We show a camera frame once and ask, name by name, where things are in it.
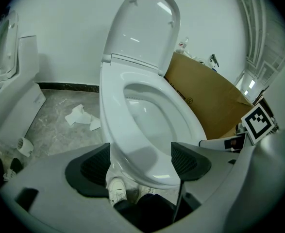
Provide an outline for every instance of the cardboard box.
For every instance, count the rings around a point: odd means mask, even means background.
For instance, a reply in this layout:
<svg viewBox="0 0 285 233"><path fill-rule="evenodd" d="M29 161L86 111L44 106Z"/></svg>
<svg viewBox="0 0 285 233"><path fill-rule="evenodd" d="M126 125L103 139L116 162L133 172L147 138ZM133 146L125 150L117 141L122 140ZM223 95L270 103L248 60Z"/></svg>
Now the cardboard box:
<svg viewBox="0 0 285 233"><path fill-rule="evenodd" d="M165 79L192 109L207 139L234 135L236 124L253 108L220 74L179 53L173 54Z"/></svg>

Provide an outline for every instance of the toilet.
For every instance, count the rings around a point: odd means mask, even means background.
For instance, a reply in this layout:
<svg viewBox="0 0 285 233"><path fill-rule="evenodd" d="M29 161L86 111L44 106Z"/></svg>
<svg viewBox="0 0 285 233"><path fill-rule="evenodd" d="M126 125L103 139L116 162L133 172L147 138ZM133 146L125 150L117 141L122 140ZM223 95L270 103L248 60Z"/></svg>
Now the toilet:
<svg viewBox="0 0 285 233"><path fill-rule="evenodd" d="M180 27L174 0L125 0L101 63L100 119L112 166L139 184L176 188L171 142L206 139L186 102L165 80Z"/></svg>
<svg viewBox="0 0 285 233"><path fill-rule="evenodd" d="M0 23L0 141L16 148L45 96L33 82L39 72L35 35L18 36L18 15L12 11Z"/></svg>

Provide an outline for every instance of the shoe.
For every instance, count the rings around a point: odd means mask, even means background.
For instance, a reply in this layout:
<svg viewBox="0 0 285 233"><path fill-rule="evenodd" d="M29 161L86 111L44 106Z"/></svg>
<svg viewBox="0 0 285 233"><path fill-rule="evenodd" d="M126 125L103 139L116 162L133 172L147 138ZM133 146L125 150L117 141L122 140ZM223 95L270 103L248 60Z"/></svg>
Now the shoe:
<svg viewBox="0 0 285 233"><path fill-rule="evenodd" d="M139 186L139 196L136 200L136 203L139 201L139 199L141 199L146 194L155 194L155 189L148 187L148 186L140 185Z"/></svg>
<svg viewBox="0 0 285 233"><path fill-rule="evenodd" d="M113 178L109 184L109 199L112 206L117 202L126 200L126 186L122 179Z"/></svg>
<svg viewBox="0 0 285 233"><path fill-rule="evenodd" d="M11 162L10 168L3 175L4 181L9 181L11 178L15 177L22 170L22 164L20 160L14 158Z"/></svg>

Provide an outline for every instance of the floor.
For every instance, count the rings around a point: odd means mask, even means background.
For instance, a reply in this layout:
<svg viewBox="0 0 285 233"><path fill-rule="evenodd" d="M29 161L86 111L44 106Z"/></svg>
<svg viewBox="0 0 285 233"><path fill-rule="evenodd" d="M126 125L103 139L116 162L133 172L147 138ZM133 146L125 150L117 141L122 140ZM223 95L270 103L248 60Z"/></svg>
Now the floor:
<svg viewBox="0 0 285 233"><path fill-rule="evenodd" d="M99 93L64 90L42 91L46 101L25 136L32 142L34 150L30 157L26 157L0 142L0 158L5 170L9 168L14 157L18 158L24 166L27 166L49 155L103 143L100 128L90 131L89 125L74 123L69 126L65 120L65 116L70 114L72 109L79 104L84 105L86 112L99 117ZM107 184L116 176L121 176L124 179L128 200L134 202L138 196L138 184L115 171L111 165L106 176ZM157 189L155 192L176 204L178 188Z"/></svg>

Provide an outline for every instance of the baseboard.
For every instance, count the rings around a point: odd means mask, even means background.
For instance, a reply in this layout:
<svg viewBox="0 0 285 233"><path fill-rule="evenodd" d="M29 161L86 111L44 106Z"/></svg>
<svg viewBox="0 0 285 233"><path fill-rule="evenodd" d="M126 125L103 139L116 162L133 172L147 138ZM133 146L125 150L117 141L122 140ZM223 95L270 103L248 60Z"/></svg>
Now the baseboard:
<svg viewBox="0 0 285 233"><path fill-rule="evenodd" d="M42 90L88 91L99 92L98 85L79 83L38 83Z"/></svg>

